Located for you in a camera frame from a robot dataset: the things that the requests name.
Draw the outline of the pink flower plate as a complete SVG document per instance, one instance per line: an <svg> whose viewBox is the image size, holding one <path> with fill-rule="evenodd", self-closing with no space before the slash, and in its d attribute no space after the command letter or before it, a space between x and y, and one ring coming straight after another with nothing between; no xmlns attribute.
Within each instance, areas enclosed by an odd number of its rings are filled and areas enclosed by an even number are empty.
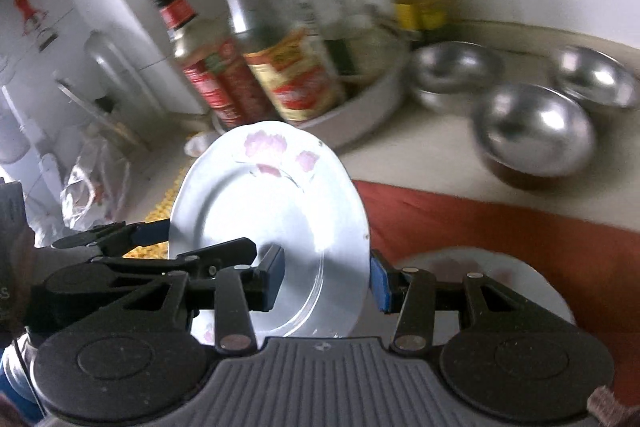
<svg viewBox="0 0 640 427"><path fill-rule="evenodd" d="M218 138L192 165L171 209L168 255L250 239L285 253L256 337L346 337L369 287L369 223L333 150L290 124L263 121Z"/></svg>

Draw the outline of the large floral plate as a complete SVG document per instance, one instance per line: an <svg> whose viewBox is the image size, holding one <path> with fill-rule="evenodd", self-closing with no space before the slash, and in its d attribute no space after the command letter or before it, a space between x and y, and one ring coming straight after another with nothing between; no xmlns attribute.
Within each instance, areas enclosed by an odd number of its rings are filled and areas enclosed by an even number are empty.
<svg viewBox="0 0 640 427"><path fill-rule="evenodd" d="M559 291L530 265L505 254L491 253L480 248L451 247L394 261L393 266L397 269L409 267L427 270L439 282L449 283L459 283L471 272L484 273L558 317L575 324L573 312ZM387 346L393 338L396 322L397 315L381 312L369 294L352 335L378 337Z"/></svg>

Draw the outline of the steel bowl front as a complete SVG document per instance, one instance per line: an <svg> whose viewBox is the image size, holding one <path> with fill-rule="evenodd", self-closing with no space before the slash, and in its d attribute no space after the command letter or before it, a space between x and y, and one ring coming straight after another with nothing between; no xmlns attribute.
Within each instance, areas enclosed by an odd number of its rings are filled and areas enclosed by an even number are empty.
<svg viewBox="0 0 640 427"><path fill-rule="evenodd" d="M575 101L550 88L503 83L474 106L470 130L478 158L500 181L550 190L592 161L597 133Z"/></svg>

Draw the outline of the steel bowl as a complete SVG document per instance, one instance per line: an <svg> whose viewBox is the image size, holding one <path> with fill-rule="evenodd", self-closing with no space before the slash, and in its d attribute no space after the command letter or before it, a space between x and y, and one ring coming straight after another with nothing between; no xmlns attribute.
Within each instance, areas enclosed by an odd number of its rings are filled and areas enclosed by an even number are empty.
<svg viewBox="0 0 640 427"><path fill-rule="evenodd" d="M585 46L562 46L551 53L553 87L588 112L617 116L639 107L639 80L612 56Z"/></svg>
<svg viewBox="0 0 640 427"><path fill-rule="evenodd" d="M575 101L550 88L503 83L474 106L470 130L478 158L500 181L550 190L592 161L597 133Z"/></svg>
<svg viewBox="0 0 640 427"><path fill-rule="evenodd" d="M476 43L446 41L411 53L405 86L416 103L432 112L468 117L503 75L498 52Z"/></svg>

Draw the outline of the yellow chenille mat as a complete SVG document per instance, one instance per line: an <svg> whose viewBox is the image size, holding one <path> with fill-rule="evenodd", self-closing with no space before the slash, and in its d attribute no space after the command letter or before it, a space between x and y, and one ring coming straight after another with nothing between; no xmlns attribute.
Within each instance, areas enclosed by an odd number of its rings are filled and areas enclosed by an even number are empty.
<svg viewBox="0 0 640 427"><path fill-rule="evenodd" d="M183 167L174 183L165 192L163 198L154 206L154 208L146 215L143 222L151 223L155 221L165 220L170 217L172 206L177 198L179 188L186 177L188 167ZM130 259L167 259L168 258L168 242L160 242L151 246L134 247L125 255Z"/></svg>

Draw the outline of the plastic bag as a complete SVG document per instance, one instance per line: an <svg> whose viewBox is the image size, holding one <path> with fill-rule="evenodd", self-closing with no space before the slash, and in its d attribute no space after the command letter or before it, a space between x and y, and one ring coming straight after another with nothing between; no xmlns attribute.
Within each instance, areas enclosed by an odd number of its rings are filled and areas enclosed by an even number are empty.
<svg viewBox="0 0 640 427"><path fill-rule="evenodd" d="M116 222L129 187L129 160L104 136L88 136L61 192L64 225L85 232Z"/></svg>

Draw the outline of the garlic bulb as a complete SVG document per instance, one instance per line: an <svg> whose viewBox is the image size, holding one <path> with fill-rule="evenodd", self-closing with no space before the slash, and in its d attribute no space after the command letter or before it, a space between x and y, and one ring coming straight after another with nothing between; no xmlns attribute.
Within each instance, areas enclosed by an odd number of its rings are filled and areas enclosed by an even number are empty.
<svg viewBox="0 0 640 427"><path fill-rule="evenodd" d="M198 132L186 140L183 152L186 156L199 158L220 137L216 131Z"/></svg>

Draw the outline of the red cloth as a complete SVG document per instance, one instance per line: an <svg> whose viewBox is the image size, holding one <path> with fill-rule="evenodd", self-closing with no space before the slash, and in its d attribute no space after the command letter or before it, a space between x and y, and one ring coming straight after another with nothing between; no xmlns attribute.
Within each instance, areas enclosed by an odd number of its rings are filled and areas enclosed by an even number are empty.
<svg viewBox="0 0 640 427"><path fill-rule="evenodd" d="M639 235L498 202L359 181L371 243L390 261L475 247L526 262L611 351L614 392L639 402Z"/></svg>

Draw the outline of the red label soy sauce bottle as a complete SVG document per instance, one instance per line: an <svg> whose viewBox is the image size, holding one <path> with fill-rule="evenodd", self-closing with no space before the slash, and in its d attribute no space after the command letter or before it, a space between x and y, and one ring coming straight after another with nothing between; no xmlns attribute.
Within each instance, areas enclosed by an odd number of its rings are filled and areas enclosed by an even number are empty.
<svg viewBox="0 0 640 427"><path fill-rule="evenodd" d="M151 1L167 26L175 61L219 124L232 129L274 116L223 18L198 14L188 0Z"/></svg>

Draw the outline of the yellow cap vinegar bottle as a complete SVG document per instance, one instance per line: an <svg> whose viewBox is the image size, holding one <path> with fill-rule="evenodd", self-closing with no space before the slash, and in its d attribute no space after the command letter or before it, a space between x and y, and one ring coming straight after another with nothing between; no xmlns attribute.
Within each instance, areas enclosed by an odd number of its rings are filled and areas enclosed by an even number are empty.
<svg viewBox="0 0 640 427"><path fill-rule="evenodd" d="M242 57L284 120L301 124L345 101L319 39L280 0L226 1Z"/></svg>

